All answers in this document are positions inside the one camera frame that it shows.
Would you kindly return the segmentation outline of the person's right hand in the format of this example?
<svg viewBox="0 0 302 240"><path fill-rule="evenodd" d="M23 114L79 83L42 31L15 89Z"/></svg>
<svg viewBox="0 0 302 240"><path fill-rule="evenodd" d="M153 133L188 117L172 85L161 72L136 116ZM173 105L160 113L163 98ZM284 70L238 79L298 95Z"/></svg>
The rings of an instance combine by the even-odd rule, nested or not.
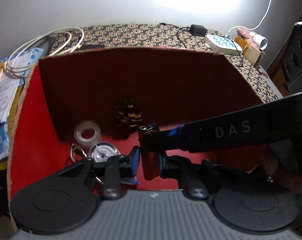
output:
<svg viewBox="0 0 302 240"><path fill-rule="evenodd" d="M289 172L286 168L281 168L279 159L270 148L266 148L265 153L261 157L261 164L267 174L267 178L285 186L297 196L302 214L302 177L299 174Z"/></svg>

